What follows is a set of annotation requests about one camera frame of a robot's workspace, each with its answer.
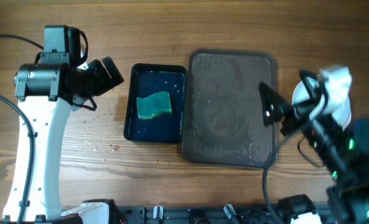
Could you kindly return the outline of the green yellow sponge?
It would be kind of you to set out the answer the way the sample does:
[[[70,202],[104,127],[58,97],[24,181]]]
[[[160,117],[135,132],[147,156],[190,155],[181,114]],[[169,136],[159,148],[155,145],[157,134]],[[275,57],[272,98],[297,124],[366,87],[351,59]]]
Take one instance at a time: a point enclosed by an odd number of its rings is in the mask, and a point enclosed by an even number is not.
[[[143,120],[154,119],[164,113],[172,113],[170,94],[166,91],[160,91],[145,98],[137,97],[136,105],[138,117]]]

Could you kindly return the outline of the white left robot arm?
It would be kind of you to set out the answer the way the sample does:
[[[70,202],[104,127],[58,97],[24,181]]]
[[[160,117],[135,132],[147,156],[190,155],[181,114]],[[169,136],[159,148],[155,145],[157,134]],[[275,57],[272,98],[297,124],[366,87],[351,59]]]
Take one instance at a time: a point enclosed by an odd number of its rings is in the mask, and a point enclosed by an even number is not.
[[[62,140],[71,111],[96,110],[94,97],[124,81],[111,57],[69,64],[23,64],[15,79],[21,124],[4,223],[66,222],[59,172]]]

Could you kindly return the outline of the white plate top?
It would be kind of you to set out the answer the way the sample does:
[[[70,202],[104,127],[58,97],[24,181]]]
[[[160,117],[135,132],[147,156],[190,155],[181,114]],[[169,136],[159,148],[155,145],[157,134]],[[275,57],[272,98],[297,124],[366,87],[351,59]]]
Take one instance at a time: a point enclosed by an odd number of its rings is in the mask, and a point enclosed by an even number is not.
[[[308,100],[310,97],[307,93],[307,90],[303,84],[303,82],[299,82],[294,89],[292,94],[292,104],[300,103],[302,101]],[[323,114],[331,114],[332,118],[335,122],[345,129],[351,122],[352,112],[350,109],[350,98],[347,97],[346,100],[334,109],[326,108]]]

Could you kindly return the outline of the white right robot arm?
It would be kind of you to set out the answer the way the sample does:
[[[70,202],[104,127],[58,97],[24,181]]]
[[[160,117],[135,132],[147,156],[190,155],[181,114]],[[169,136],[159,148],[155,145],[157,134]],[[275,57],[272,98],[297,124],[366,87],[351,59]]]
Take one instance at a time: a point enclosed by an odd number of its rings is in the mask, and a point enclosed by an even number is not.
[[[335,182],[326,192],[338,223],[369,223],[369,118],[341,127],[330,112],[328,84],[305,81],[308,99],[293,105],[259,84],[264,125],[281,122],[285,144],[301,132]]]

